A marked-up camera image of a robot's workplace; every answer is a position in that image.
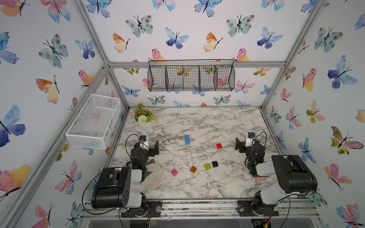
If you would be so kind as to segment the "black lego brick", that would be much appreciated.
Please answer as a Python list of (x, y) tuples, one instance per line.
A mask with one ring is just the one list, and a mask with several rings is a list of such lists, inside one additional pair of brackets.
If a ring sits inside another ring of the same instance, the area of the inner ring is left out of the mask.
[(213, 165), (214, 168), (219, 166), (217, 161), (213, 161), (212, 165)]

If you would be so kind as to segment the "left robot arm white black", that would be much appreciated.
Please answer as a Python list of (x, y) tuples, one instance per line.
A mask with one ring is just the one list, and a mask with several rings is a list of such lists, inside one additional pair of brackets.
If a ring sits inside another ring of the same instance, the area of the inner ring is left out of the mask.
[(142, 193), (131, 192), (132, 183), (143, 182), (152, 172), (147, 165), (152, 162), (150, 157), (159, 154), (159, 141), (152, 147), (147, 146), (147, 136), (138, 136), (129, 155), (130, 161), (124, 167), (107, 167), (95, 176), (90, 183), (95, 183), (91, 196), (93, 209), (130, 209), (148, 212), (146, 196)]

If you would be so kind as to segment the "orange lego brick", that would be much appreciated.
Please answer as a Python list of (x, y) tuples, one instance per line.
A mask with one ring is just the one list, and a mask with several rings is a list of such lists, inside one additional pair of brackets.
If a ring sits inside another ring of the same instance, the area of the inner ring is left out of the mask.
[(191, 169), (190, 169), (190, 172), (196, 173), (196, 171), (197, 171), (197, 168), (195, 166), (192, 166)]

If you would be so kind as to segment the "blue lego brick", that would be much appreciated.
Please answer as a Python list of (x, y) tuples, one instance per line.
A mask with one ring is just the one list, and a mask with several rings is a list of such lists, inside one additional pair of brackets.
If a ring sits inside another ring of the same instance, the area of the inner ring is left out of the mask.
[(184, 137), (184, 141), (185, 141), (185, 145), (190, 145), (190, 137), (188, 135), (186, 135)]

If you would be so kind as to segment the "red lego brick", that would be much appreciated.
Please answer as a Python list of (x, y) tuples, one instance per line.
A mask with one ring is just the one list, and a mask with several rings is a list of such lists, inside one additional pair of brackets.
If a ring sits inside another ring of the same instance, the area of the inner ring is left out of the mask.
[(217, 143), (216, 144), (216, 148), (219, 150), (219, 149), (222, 149), (222, 144), (221, 143)]

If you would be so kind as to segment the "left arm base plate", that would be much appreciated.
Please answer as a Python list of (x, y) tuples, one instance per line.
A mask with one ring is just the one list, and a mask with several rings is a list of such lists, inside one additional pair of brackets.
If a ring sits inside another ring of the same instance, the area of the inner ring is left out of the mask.
[(143, 201), (139, 208), (122, 208), (120, 216), (122, 218), (159, 218), (162, 212), (160, 201)]

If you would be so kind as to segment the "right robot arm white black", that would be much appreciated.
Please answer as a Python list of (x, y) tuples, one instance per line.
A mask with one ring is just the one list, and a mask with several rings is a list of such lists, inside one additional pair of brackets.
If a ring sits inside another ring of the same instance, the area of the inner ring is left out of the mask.
[(298, 155), (273, 155), (264, 161), (266, 147), (256, 139), (241, 142), (236, 138), (235, 149), (246, 155), (245, 167), (254, 178), (276, 176), (277, 182), (255, 193), (252, 200), (239, 202), (241, 216), (279, 214), (274, 208), (292, 195), (306, 196), (317, 189), (317, 179)]

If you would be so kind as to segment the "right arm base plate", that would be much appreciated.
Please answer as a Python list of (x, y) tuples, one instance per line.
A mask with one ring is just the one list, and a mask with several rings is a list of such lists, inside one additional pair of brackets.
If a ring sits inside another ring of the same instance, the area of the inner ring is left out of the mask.
[(261, 201), (255, 201), (252, 199), (239, 200), (237, 203), (237, 212), (240, 217), (279, 216), (279, 212), (274, 210), (277, 205), (266, 205)]

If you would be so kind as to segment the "pink lego brick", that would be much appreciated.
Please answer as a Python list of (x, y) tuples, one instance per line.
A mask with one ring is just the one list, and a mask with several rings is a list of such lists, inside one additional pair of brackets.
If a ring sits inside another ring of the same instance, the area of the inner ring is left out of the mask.
[(176, 177), (178, 175), (178, 171), (176, 169), (171, 171), (172, 176)]

